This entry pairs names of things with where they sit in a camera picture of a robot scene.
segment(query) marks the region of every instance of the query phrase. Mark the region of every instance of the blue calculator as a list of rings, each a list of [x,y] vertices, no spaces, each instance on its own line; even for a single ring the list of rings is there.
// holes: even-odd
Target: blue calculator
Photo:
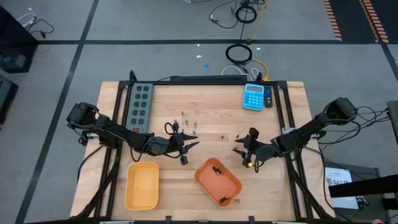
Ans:
[[[243,108],[262,111],[264,104],[264,87],[260,85],[246,84],[243,93]]]

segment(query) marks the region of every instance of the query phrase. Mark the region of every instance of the yellow tray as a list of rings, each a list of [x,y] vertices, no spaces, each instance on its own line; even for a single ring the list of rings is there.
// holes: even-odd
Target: yellow tray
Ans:
[[[124,205],[130,210],[149,210],[159,199],[159,166],[154,162],[138,162],[127,168]]]

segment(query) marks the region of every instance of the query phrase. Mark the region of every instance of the wooden table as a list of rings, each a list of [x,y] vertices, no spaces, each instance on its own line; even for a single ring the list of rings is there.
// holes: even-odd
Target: wooden table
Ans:
[[[99,112],[112,117],[117,82],[104,82],[99,93]],[[302,82],[288,82],[289,95],[296,126],[311,120],[307,96]],[[295,220],[290,185],[284,159],[273,158],[265,162],[258,174],[254,169],[241,165],[241,157],[232,151],[236,135],[248,134],[250,127],[259,130],[259,141],[269,142],[280,135],[276,106],[263,111],[242,109],[244,86],[155,86],[150,117],[149,132],[167,138],[164,123],[177,118],[180,128],[187,134],[196,129],[199,145],[188,153],[189,163],[181,166],[179,159],[165,156],[143,155],[141,161],[154,161],[160,168],[159,202],[152,210],[130,211],[124,206],[127,167],[132,163],[129,147],[123,146],[121,166],[113,206],[113,220],[164,220],[171,215],[173,220]],[[288,126],[283,92],[280,91],[285,123]],[[121,103],[118,122],[121,122],[124,100]],[[309,147],[318,149],[316,140]],[[89,141],[87,156],[98,147],[98,140]],[[88,159],[81,170],[71,215],[78,214],[90,201],[99,186],[105,149]],[[236,200],[227,208],[216,203],[197,185],[193,179],[195,171],[209,158],[218,158],[242,182],[243,189]],[[334,216],[323,196],[323,167],[319,154],[303,150],[302,159],[307,184],[311,193]],[[305,216],[302,193],[298,189],[302,216]],[[330,201],[328,187],[326,196]],[[104,194],[102,214],[104,215],[108,192]]]

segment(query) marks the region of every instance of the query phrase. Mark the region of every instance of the yellow cable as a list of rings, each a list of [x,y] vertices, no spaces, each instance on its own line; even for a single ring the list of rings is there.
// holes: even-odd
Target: yellow cable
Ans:
[[[262,9],[261,9],[259,18],[258,18],[258,20],[257,20],[257,22],[256,22],[256,26],[254,26],[253,34],[251,35],[251,37],[250,37],[249,40],[253,39],[254,35],[255,35],[256,32],[257,32],[257,26],[258,26],[258,24],[259,24],[259,22],[260,22],[260,20],[261,20],[262,13],[264,12],[265,8],[267,7],[267,3],[268,3],[268,0],[265,0],[264,5],[262,6]],[[266,69],[266,75],[265,75],[265,77],[264,77],[264,81],[268,81],[269,79],[268,79],[268,67],[267,67],[267,65],[265,65],[264,62],[262,62],[262,61],[260,61],[260,60],[258,60],[258,59],[255,59],[254,57],[252,57],[252,59],[253,59],[255,62],[260,63],[262,66],[264,66],[264,68]]]

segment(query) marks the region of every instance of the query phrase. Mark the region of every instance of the orange tray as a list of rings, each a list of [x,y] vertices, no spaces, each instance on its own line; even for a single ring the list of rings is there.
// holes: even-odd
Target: orange tray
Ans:
[[[130,210],[149,210],[159,199],[159,166],[154,162],[138,162],[127,169],[124,205]]]
[[[213,167],[223,173],[217,174]],[[208,159],[196,172],[195,181],[221,208],[226,208],[239,195],[242,183],[218,159]],[[220,199],[228,196],[223,202]]]

